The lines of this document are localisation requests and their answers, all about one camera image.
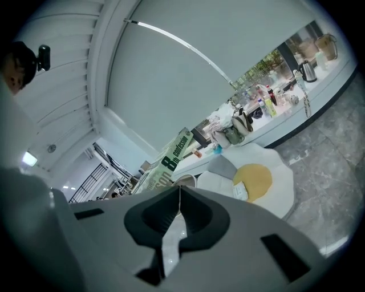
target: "black strip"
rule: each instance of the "black strip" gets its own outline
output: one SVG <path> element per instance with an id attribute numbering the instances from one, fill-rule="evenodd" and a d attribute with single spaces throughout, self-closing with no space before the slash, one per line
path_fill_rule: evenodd
<path id="1" fill-rule="evenodd" d="M 314 32 L 318 38 L 323 36 L 323 32 L 322 32 L 321 28 L 318 26 L 318 24 L 316 23 L 316 21 L 312 21 L 310 23 L 310 26 L 314 30 Z"/>
<path id="2" fill-rule="evenodd" d="M 124 226 L 134 241 L 156 252 L 151 267 L 136 275 L 153 285 L 165 278 L 162 238 L 179 211 L 179 187 L 161 191 L 157 196 L 133 206 L 124 216 Z"/>
<path id="3" fill-rule="evenodd" d="M 326 103 L 322 108 L 319 109 L 318 112 L 316 112 L 312 117 L 307 119 L 303 124 L 301 124 L 298 128 L 292 130 L 290 133 L 286 134 L 285 136 L 281 137 L 280 139 L 276 140 L 275 142 L 272 142 L 270 145 L 266 146 L 265 148 L 274 149 L 275 147 L 283 144 L 286 140 L 292 138 L 300 131 L 303 131 L 306 127 L 308 127 L 311 123 L 313 123 L 317 118 L 322 116 L 325 111 L 327 111 L 344 93 L 344 91 L 349 87 L 352 80 L 354 80 L 355 75 L 358 73 L 357 68 L 352 73 L 350 78 L 345 82 L 345 84 L 340 88 L 340 90 Z"/>
<path id="4" fill-rule="evenodd" d="M 180 211 L 186 222 L 188 237 L 179 243 L 179 255 L 210 249 L 227 232 L 230 217 L 219 203 L 192 189 L 180 188 Z"/>
<path id="5" fill-rule="evenodd" d="M 87 211 L 82 211 L 82 212 L 77 212 L 77 213 L 74 213 L 75 217 L 77 220 L 80 220 L 80 219 L 85 219 L 85 218 L 89 218 L 89 217 L 93 217 L 93 216 L 96 216 L 96 215 L 100 215 L 100 214 L 103 214 L 104 211 L 97 208 L 97 209 L 91 209 L 91 210 L 87 210 Z"/>
<path id="6" fill-rule="evenodd" d="M 298 69 L 298 62 L 295 60 L 293 53 L 290 51 L 290 48 L 285 42 L 278 46 L 278 51 L 283 56 L 291 72 Z"/>
<path id="7" fill-rule="evenodd" d="M 289 282 L 310 271 L 310 268 L 276 234 L 260 238 Z"/>

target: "white wall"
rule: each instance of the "white wall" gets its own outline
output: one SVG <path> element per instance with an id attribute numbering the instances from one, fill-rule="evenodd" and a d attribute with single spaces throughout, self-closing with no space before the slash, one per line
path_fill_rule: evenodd
<path id="1" fill-rule="evenodd" d="M 103 115 L 100 116 L 100 133 L 102 137 L 97 140 L 100 147 L 131 174 L 138 174 L 143 162 L 153 161 L 153 156 L 138 147 L 110 119 Z"/>
<path id="2" fill-rule="evenodd" d="M 69 200 L 99 164 L 100 160 L 96 157 L 89 159 L 85 153 L 82 153 L 51 187 L 61 190 Z"/>

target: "bag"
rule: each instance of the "bag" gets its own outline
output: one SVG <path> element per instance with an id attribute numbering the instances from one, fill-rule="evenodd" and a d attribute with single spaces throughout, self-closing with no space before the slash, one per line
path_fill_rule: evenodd
<path id="1" fill-rule="evenodd" d="M 227 139 L 226 135 L 223 132 L 215 132 L 213 136 L 217 143 L 223 149 L 227 149 L 228 147 L 230 147 L 230 141 Z"/>
<path id="2" fill-rule="evenodd" d="M 238 133 L 238 130 L 234 127 L 225 129 L 224 134 L 226 135 L 228 141 L 230 141 L 232 145 L 236 145 L 242 142 L 242 136 L 240 135 L 240 133 Z"/>
<path id="3" fill-rule="evenodd" d="M 241 134 L 241 136 L 247 136 L 250 132 L 245 127 L 243 121 L 239 117 L 232 117 L 232 124 L 235 129 L 237 129 L 238 133 Z"/>

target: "electric kettle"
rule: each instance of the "electric kettle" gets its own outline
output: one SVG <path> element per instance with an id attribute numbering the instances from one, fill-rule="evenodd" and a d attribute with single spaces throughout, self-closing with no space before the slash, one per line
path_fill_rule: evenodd
<path id="1" fill-rule="evenodd" d="M 303 80 L 307 82 L 317 81 L 317 76 L 315 75 L 312 65 L 308 61 L 304 61 L 299 65 L 298 71 L 302 73 Z"/>

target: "gray marble floor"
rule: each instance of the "gray marble floor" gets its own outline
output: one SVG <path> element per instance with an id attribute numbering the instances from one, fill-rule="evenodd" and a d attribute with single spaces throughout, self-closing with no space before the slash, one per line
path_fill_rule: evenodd
<path id="1" fill-rule="evenodd" d="M 319 248 L 351 237 L 364 210 L 365 82 L 357 74 L 315 122 L 275 148 L 294 172 L 287 221 Z"/>

